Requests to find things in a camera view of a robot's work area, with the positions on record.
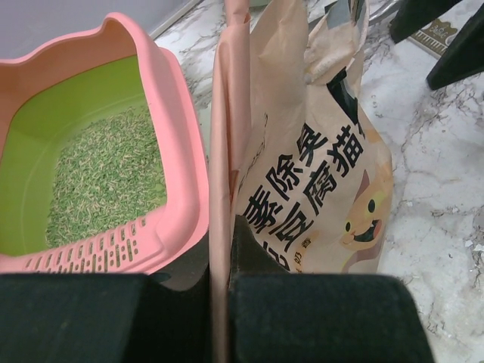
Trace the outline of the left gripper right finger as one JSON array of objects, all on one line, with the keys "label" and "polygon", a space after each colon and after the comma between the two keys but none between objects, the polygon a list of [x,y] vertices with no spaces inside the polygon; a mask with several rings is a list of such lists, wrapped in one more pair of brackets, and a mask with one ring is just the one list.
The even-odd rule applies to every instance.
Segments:
[{"label": "left gripper right finger", "polygon": [[291,274],[235,219],[234,362],[432,362],[414,300],[387,275]]}]

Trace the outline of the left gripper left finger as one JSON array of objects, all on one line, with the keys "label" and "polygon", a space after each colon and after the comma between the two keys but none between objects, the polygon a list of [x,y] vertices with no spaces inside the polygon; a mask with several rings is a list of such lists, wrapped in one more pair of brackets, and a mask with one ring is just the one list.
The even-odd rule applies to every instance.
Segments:
[{"label": "left gripper left finger", "polygon": [[208,240],[152,275],[1,277],[3,362],[206,362]]}]

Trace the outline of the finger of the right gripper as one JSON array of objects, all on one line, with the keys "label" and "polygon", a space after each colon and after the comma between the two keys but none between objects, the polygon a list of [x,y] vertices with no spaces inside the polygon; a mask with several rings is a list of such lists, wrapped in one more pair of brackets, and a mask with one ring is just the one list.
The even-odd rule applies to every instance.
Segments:
[{"label": "finger of the right gripper", "polygon": [[474,76],[483,71],[483,7],[458,31],[455,39],[427,76],[432,90]]},{"label": "finger of the right gripper", "polygon": [[405,40],[458,3],[458,0],[405,0],[390,23],[395,44]]}]

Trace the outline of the peach cat litter bag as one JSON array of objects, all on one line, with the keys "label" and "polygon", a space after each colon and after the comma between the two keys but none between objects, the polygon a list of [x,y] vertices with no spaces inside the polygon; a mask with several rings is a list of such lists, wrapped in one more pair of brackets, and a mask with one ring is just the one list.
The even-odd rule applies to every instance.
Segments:
[{"label": "peach cat litter bag", "polygon": [[225,3],[213,68],[209,264],[213,359],[229,360],[228,283],[237,216],[289,273],[373,274],[392,202],[392,157],[358,102],[366,1],[309,26],[302,1],[256,24]]}]

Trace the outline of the green cat litter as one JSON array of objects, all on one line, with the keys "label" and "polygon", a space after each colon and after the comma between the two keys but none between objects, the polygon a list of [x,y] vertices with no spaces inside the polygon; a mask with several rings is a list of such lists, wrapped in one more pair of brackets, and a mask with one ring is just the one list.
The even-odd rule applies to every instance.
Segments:
[{"label": "green cat litter", "polygon": [[150,111],[129,107],[77,132],[55,166],[45,232],[50,248],[114,229],[166,203]]}]

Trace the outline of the pink green litter box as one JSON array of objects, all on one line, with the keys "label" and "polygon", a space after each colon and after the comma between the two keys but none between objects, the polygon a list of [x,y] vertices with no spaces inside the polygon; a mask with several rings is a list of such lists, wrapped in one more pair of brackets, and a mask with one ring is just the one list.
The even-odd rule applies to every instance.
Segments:
[{"label": "pink green litter box", "polygon": [[1,62],[2,272],[151,274],[207,230],[191,94],[135,21]]}]

